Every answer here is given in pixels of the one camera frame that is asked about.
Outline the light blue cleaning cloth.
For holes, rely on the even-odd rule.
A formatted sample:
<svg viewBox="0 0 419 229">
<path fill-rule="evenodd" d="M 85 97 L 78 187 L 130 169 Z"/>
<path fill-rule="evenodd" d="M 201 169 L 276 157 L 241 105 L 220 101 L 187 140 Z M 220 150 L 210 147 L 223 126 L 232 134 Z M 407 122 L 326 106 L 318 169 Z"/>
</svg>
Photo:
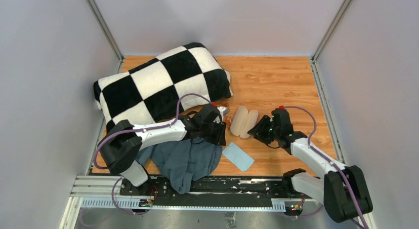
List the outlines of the light blue cleaning cloth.
<svg viewBox="0 0 419 229">
<path fill-rule="evenodd" d="M 246 172 L 254 163 L 254 159 L 233 142 L 222 154 L 242 172 Z"/>
</svg>

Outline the grey blue crumpled garment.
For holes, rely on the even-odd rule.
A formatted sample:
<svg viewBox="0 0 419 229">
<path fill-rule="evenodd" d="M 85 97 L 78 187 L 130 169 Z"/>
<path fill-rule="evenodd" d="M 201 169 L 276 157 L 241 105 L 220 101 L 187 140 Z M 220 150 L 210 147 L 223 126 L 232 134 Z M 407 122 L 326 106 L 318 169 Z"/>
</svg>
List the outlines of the grey blue crumpled garment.
<svg viewBox="0 0 419 229">
<path fill-rule="evenodd" d="M 145 166 L 152 160 L 162 176 L 179 194 L 188 193 L 193 181 L 210 175 L 218 166 L 223 147 L 202 138 L 165 142 L 142 149 L 136 161 Z"/>
</svg>

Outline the black white checkered pillow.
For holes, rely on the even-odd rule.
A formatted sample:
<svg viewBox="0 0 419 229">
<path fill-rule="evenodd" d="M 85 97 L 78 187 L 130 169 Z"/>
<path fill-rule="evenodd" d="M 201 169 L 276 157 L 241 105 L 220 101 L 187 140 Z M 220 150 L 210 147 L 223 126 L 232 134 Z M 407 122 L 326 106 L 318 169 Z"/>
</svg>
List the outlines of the black white checkered pillow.
<svg viewBox="0 0 419 229">
<path fill-rule="evenodd" d="M 106 130 L 127 119 L 152 124 L 192 107 L 231 98 L 231 76 L 200 42 L 169 50 L 127 72 L 93 83 Z"/>
</svg>

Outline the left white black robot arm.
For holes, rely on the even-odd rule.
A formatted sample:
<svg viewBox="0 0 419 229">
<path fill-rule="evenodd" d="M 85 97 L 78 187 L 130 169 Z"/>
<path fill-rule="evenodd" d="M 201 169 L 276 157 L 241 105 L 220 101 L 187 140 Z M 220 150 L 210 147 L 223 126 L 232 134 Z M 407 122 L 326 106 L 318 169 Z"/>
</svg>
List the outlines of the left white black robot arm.
<svg viewBox="0 0 419 229">
<path fill-rule="evenodd" d="M 110 173 L 128 180 L 134 192 L 145 196 L 151 191 L 149 174 L 136 161 L 137 154 L 149 146 L 199 138 L 209 143 L 225 146 L 224 121 L 229 109 L 206 104 L 196 113 L 180 115 L 161 123 L 134 125 L 120 121 L 99 143 L 97 149 Z"/>
</svg>

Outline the black mounting base plate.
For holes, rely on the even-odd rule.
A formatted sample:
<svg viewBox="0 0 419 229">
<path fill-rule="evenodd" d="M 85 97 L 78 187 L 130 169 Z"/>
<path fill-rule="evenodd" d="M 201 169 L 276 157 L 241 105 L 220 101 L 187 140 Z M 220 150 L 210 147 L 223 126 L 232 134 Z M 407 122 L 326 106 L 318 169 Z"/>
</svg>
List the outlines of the black mounting base plate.
<svg viewBox="0 0 419 229">
<path fill-rule="evenodd" d="M 207 176 L 193 181 L 187 193 L 180 194 L 168 178 L 153 175 L 144 184 L 135 187 L 122 180 L 120 195 L 149 196 L 156 206 L 197 208 L 284 209 L 309 197 L 301 193 L 285 192 L 282 177 Z"/>
</svg>

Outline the orange sunglasses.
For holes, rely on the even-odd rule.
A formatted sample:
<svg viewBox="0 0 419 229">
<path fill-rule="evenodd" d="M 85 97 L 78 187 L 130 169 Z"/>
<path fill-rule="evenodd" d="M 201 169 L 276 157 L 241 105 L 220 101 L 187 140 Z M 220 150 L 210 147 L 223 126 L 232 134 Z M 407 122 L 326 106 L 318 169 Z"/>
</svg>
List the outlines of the orange sunglasses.
<svg viewBox="0 0 419 229">
<path fill-rule="evenodd" d="M 223 117 L 223 121 L 226 122 L 227 126 L 230 126 L 232 123 L 232 118 L 229 115 Z"/>
</svg>

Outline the pink glasses case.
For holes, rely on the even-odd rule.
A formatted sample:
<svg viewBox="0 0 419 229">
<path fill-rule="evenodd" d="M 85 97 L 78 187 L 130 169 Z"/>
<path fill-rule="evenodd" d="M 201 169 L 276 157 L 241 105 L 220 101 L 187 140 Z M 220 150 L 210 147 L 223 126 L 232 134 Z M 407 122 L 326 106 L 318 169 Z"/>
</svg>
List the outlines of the pink glasses case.
<svg viewBox="0 0 419 229">
<path fill-rule="evenodd" d="M 245 106 L 240 106 L 230 125 L 230 132 L 242 139 L 249 138 L 251 135 L 248 132 L 255 127 L 258 116 L 257 110 L 249 111 Z"/>
</svg>

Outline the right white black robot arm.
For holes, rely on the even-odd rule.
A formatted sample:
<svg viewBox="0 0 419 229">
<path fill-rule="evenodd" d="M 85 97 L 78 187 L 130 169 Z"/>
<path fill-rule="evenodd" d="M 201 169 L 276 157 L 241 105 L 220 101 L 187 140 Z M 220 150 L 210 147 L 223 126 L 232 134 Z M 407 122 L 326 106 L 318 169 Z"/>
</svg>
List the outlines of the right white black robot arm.
<svg viewBox="0 0 419 229">
<path fill-rule="evenodd" d="M 309 135 L 295 131 L 288 106 L 280 106 L 271 116 L 264 115 L 248 131 L 255 139 L 270 146 L 273 141 L 288 154 L 309 166 L 316 176 L 303 169 L 283 174 L 282 191 L 288 198 L 304 194 L 321 203 L 328 216 L 336 223 L 360 219 L 357 226 L 367 229 L 364 215 L 371 213 L 373 203 L 365 176 L 360 167 L 347 166 L 327 155 L 311 142 L 316 127 Z"/>
</svg>

